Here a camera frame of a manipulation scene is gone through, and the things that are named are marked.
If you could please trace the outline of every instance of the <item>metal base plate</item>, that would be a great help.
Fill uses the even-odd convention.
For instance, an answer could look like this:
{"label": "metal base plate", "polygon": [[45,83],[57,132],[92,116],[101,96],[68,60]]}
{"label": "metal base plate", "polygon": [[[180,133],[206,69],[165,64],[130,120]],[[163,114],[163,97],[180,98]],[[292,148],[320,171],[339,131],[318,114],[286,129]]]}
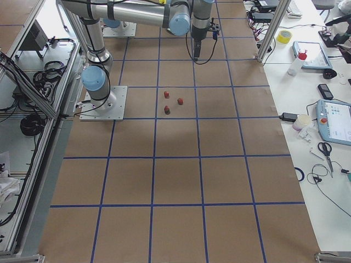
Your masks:
{"label": "metal base plate", "polygon": [[129,22],[129,25],[125,30],[120,30],[118,32],[113,31],[109,27],[104,28],[103,36],[105,38],[135,37],[136,31],[137,31],[137,24]]}
{"label": "metal base plate", "polygon": [[[111,92],[116,96],[117,100],[114,106],[104,112],[89,111],[93,108],[92,104],[83,104],[82,112],[89,111],[80,115],[82,121],[122,121],[124,117],[124,107],[127,98],[127,86],[111,86]],[[86,93],[85,100],[90,100],[90,95]]]}

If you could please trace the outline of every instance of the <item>light blue joint cap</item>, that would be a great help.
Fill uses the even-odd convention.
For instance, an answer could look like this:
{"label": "light blue joint cap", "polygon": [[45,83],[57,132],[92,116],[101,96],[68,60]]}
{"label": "light blue joint cap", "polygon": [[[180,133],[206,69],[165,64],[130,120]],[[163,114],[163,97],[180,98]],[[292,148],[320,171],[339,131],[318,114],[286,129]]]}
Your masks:
{"label": "light blue joint cap", "polygon": [[121,21],[119,20],[111,20],[111,19],[108,19],[108,18],[104,18],[104,23],[107,27],[110,27],[110,28],[118,28],[121,24]]}
{"label": "light blue joint cap", "polygon": [[187,14],[176,14],[169,22],[170,31],[176,36],[185,35],[190,30],[190,18]]}
{"label": "light blue joint cap", "polygon": [[84,87],[90,92],[95,92],[105,84],[105,72],[97,66],[89,66],[82,72]]}

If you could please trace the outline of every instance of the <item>red bottle cap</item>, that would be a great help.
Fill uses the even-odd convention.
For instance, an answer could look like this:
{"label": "red bottle cap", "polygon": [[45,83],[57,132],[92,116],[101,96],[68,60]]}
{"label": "red bottle cap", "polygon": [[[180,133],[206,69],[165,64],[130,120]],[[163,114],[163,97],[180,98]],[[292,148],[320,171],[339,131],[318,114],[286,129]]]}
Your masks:
{"label": "red bottle cap", "polygon": [[305,52],[304,53],[302,53],[302,52],[298,52],[298,58],[299,59],[301,59],[301,60],[306,60],[306,58],[307,58],[307,54],[306,54],[306,50],[305,50]]}

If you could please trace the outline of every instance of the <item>paper cup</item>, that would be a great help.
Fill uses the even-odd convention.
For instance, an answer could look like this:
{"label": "paper cup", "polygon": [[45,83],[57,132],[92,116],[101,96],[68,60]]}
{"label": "paper cup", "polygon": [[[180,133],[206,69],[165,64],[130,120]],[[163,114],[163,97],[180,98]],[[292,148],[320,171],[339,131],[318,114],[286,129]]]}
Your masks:
{"label": "paper cup", "polygon": [[297,116],[296,121],[293,123],[292,127],[294,130],[302,130],[304,127],[310,125],[312,119],[306,114],[301,114]]}

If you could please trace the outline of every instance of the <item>keyboard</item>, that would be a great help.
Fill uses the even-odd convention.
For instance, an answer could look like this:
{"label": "keyboard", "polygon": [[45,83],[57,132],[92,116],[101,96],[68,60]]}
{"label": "keyboard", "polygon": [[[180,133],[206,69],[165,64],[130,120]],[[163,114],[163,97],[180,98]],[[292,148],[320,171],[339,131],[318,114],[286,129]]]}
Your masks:
{"label": "keyboard", "polygon": [[286,10],[286,16],[291,19],[300,19],[302,17],[302,12],[298,9],[294,0],[290,1],[290,4]]}

